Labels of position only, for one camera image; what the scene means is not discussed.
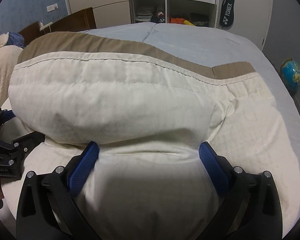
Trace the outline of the cream hooded puffer jacket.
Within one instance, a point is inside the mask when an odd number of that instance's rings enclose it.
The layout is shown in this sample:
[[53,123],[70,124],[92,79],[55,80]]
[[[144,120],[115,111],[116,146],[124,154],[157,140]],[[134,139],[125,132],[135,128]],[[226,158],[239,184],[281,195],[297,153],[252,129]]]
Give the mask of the cream hooded puffer jacket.
[[46,136],[25,172],[99,145],[78,205],[104,239],[195,239],[222,202],[199,158],[205,141],[232,165],[273,174],[283,233],[300,217],[300,158],[247,61],[208,67],[142,42],[52,33],[22,51],[8,94],[19,124]]

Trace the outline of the cream waffle knit blanket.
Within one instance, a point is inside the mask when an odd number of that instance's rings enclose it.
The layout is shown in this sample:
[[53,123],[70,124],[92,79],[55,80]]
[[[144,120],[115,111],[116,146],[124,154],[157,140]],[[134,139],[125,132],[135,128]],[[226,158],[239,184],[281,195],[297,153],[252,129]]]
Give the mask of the cream waffle knit blanket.
[[0,35],[0,107],[8,98],[10,78],[18,57],[23,51],[18,46],[8,45],[9,34]]

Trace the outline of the blue pillow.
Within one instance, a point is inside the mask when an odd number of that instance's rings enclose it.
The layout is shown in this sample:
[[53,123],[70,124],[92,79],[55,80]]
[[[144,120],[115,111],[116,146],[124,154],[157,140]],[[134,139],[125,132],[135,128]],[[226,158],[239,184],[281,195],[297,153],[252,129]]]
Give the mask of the blue pillow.
[[8,46],[17,46],[17,47],[23,48],[23,46],[24,46],[24,37],[19,33],[10,32],[8,34],[7,45]]

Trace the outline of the blue world globe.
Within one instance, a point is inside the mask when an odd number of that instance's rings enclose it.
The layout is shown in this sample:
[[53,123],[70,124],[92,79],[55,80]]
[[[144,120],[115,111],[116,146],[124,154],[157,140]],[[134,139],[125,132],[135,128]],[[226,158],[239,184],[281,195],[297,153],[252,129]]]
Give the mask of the blue world globe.
[[295,93],[300,87],[300,66],[293,59],[287,59],[280,67],[280,76],[285,87]]

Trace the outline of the light blue bed sheet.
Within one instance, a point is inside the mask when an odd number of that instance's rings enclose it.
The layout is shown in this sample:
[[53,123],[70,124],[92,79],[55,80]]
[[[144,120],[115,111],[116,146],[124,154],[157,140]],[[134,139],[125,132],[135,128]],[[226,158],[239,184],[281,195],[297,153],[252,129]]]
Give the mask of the light blue bed sheet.
[[216,28],[180,24],[136,23],[92,29],[87,34],[137,41],[203,66],[247,61],[261,75],[285,121],[291,146],[300,158],[300,114],[277,71],[247,38]]

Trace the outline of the white power strip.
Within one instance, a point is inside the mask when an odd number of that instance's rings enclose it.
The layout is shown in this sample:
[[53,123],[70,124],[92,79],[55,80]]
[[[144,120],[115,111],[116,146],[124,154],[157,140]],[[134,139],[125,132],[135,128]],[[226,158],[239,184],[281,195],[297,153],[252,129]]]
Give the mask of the white power strip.
[[49,22],[49,23],[43,25],[43,22],[39,22],[39,30],[42,31],[45,28],[49,28],[52,24],[53,24],[53,22]]

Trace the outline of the dark wooden headboard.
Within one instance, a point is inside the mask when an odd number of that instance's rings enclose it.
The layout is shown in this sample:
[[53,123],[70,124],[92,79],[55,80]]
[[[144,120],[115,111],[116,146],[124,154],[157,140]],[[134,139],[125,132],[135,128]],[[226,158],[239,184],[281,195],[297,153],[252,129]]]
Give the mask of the dark wooden headboard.
[[96,29],[96,22],[92,8],[86,8],[70,14],[57,22],[40,29],[39,22],[34,22],[28,25],[23,30],[19,31],[24,38],[25,45],[29,45],[33,40],[55,31],[85,31]]

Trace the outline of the black Yonex racket bag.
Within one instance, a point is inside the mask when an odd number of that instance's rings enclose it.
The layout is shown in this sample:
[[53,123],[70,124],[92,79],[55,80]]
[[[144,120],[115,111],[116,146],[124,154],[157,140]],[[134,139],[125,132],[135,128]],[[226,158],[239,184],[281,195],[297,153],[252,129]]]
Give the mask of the black Yonex racket bag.
[[221,28],[229,29],[234,23],[235,0],[223,0],[219,24]]

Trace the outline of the yellow orange bag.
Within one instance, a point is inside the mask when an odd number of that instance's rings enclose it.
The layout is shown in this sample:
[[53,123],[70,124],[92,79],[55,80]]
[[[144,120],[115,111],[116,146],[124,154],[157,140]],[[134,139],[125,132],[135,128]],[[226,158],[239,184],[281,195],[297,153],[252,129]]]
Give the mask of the yellow orange bag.
[[183,24],[183,25],[195,26],[193,23],[191,23],[190,21],[188,21],[184,18],[170,18],[170,23],[171,24]]

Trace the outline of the white room door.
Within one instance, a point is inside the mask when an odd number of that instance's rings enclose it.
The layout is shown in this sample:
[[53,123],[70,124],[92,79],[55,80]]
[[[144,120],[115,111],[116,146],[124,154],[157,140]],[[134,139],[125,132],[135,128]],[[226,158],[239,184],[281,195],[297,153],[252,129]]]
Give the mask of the white room door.
[[234,23],[229,32],[263,49],[270,26],[273,0],[235,0]]

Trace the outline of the white open wardrobe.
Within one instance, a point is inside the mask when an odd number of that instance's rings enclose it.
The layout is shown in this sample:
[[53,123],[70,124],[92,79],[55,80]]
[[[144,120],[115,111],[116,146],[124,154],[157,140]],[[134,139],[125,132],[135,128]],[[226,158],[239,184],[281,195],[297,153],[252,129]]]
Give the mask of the white open wardrobe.
[[209,27],[217,28],[222,1],[210,4],[192,0],[65,0],[69,14],[92,8],[98,28],[142,22],[141,10],[151,8],[163,11],[165,23],[170,23],[170,18],[200,14],[207,16]]

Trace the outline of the white wall socket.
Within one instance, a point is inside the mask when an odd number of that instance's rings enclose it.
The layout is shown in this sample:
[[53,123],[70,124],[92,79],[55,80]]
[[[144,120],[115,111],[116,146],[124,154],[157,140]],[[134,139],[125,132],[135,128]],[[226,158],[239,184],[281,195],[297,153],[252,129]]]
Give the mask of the white wall socket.
[[47,9],[47,12],[52,12],[52,11],[54,11],[54,10],[57,10],[57,9],[58,9],[58,4],[55,3],[55,4],[52,4],[52,5],[48,5],[48,6],[46,7],[46,9]]

